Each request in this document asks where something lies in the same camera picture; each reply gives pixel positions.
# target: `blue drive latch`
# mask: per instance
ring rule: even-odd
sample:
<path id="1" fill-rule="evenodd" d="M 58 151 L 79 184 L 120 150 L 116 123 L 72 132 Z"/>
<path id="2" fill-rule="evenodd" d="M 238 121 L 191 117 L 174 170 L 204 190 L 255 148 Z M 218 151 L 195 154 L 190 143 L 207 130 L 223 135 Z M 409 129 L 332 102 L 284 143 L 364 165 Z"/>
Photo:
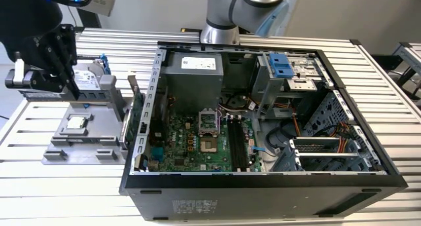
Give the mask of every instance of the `blue drive latch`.
<path id="1" fill-rule="evenodd" d="M 292 78 L 295 76 L 295 71 L 292 70 L 286 54 L 271 53 L 270 64 L 275 71 L 274 76 L 276 78 Z"/>

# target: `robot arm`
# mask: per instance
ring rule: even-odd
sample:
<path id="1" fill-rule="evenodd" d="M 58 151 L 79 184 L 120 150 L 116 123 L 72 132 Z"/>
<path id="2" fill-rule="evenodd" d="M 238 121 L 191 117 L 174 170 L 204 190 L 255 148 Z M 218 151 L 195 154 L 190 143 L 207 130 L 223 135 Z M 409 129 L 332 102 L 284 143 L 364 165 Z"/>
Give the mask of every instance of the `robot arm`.
<path id="1" fill-rule="evenodd" d="M 20 90 L 60 93 L 66 89 L 78 100 L 74 81 L 76 40 L 72 25 L 63 25 L 58 3 L 86 6 L 91 0 L 0 0 L 0 41 L 15 69 L 6 86 Z"/>
<path id="2" fill-rule="evenodd" d="M 63 25 L 58 3 L 86 6 L 91 0 L 0 0 L 0 41 L 15 69 L 6 86 L 67 93 L 79 99 L 74 80 L 78 63 L 75 28 Z M 262 37 L 275 34 L 288 12 L 288 0 L 210 0 L 203 43 L 239 44 L 239 27 Z"/>
<path id="3" fill-rule="evenodd" d="M 239 44 L 238 26 L 262 37 L 275 35 L 288 9 L 288 0 L 208 0 L 202 42 Z"/>

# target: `ram slot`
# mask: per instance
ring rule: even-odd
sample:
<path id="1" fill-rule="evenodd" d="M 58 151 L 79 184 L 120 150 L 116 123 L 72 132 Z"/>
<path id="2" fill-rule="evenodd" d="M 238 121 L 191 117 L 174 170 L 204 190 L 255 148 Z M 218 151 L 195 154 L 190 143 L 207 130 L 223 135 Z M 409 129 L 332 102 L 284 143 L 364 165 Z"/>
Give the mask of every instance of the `ram slot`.
<path id="1" fill-rule="evenodd" d="M 228 140 L 231 150 L 232 170 L 246 171 L 248 168 L 248 158 L 244 145 L 244 134 L 240 119 L 228 120 Z"/>

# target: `motherboard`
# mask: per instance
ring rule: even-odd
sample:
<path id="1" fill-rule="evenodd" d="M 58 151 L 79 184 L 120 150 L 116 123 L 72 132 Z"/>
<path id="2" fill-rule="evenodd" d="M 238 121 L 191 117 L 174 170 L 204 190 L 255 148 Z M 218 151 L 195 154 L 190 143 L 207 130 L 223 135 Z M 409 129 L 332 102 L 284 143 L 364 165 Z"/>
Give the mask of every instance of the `motherboard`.
<path id="1" fill-rule="evenodd" d="M 231 130 L 234 120 L 240 124 L 242 136 L 239 131 Z M 259 153 L 254 151 L 256 140 L 252 121 L 248 118 L 222 118 L 215 111 L 196 116 L 174 114 L 170 116 L 167 133 L 164 147 L 152 148 L 150 171 L 238 171 L 239 156 L 243 158 L 244 171 L 262 170 Z"/>

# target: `aluminum extrusion table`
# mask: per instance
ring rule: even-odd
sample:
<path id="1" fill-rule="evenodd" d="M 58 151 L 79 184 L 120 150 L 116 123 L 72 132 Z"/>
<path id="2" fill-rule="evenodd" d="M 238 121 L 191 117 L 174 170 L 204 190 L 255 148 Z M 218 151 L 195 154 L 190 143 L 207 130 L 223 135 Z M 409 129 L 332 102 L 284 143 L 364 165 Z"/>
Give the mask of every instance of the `aluminum extrusion table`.
<path id="1" fill-rule="evenodd" d="M 147 89 L 158 41 L 199 42 L 198 33 L 87 29 L 79 55 L 106 53 L 118 88 L 132 91 L 136 75 Z M 242 44 L 322 49 L 409 188 L 344 219 L 166 222 L 171 225 L 421 225 L 421 113 L 360 45 L 349 40 L 259 38 Z M 119 195 L 123 165 L 44 166 L 40 162 L 68 103 L 23 101 L 0 132 L 0 225 L 156 225 L 144 222 L 130 197 Z"/>

